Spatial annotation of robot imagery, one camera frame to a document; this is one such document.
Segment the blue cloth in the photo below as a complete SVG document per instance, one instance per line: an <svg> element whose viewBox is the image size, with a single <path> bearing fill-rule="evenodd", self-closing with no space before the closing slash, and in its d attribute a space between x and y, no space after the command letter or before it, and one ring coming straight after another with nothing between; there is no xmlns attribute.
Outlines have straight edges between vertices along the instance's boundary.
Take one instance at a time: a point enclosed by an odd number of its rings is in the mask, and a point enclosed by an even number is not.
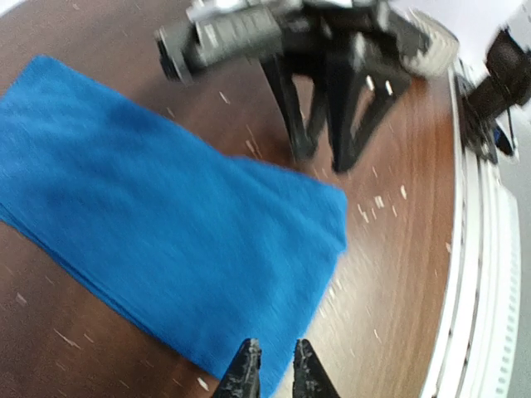
<svg viewBox="0 0 531 398"><path fill-rule="evenodd" d="M304 175L228 158L49 57L0 102L0 218L215 377L258 337L265 396L345 250L346 204Z"/></svg>

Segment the blue towel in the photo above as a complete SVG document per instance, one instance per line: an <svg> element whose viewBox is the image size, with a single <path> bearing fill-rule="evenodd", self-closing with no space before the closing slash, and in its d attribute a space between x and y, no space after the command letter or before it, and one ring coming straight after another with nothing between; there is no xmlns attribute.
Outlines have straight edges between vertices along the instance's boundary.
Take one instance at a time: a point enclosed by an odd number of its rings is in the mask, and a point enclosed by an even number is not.
<svg viewBox="0 0 531 398"><path fill-rule="evenodd" d="M345 250L345 195L229 158L49 57L0 101L0 219L221 378L244 338L278 386Z"/></svg>

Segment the cloth fold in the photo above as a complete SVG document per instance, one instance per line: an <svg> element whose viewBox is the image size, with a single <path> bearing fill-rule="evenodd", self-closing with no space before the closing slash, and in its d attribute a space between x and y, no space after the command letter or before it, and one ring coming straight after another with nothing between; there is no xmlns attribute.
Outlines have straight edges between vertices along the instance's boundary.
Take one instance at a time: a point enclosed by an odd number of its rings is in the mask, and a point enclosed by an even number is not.
<svg viewBox="0 0 531 398"><path fill-rule="evenodd" d="M50 57L0 100L0 219L221 378L244 338L278 386L345 250L346 198L229 158Z"/></svg>

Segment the wooden table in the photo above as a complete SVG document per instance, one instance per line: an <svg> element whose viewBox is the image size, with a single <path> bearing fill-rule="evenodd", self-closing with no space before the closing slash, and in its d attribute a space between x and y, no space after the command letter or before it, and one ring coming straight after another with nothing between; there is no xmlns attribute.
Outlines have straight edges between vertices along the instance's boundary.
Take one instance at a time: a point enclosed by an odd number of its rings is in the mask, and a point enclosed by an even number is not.
<svg viewBox="0 0 531 398"><path fill-rule="evenodd" d="M186 89L166 81L153 31L182 17L187 6L28 1L0 18L0 94L35 54L46 53L175 119L224 153L252 156L246 146L251 131L266 161L343 188L348 253L309 339L342 397L418 396L449 264L454 153L448 79L416 82L348 175L331 172L326 138L313 162L295 166L258 65L243 61ZM308 87L300 85L308 107ZM384 208L377 208L378 196ZM140 332L0 224L1 397L210 396L198 377L212 393L212 377ZM286 380L279 396L290 396L289 387Z"/></svg>

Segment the wood grain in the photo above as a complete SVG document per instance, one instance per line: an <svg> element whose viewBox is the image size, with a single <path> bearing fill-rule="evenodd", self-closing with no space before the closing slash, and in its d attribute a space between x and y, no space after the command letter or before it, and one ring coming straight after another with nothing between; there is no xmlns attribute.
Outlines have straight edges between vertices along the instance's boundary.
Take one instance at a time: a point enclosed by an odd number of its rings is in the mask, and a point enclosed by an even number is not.
<svg viewBox="0 0 531 398"><path fill-rule="evenodd" d="M342 397L418 396L438 327L453 221L447 78L415 82L348 175L331 172L326 137L313 162L294 165L257 65L237 62L188 88L165 80L152 33L181 17L187 5L28 1L0 18L0 94L35 54L46 53L175 118L224 153L252 157L246 146L252 134L267 162L343 188L348 253L308 337ZM307 82L298 84L307 109ZM0 224L1 397L195 398L210 396L216 383ZM290 373L279 396L290 396L289 388Z"/></svg>

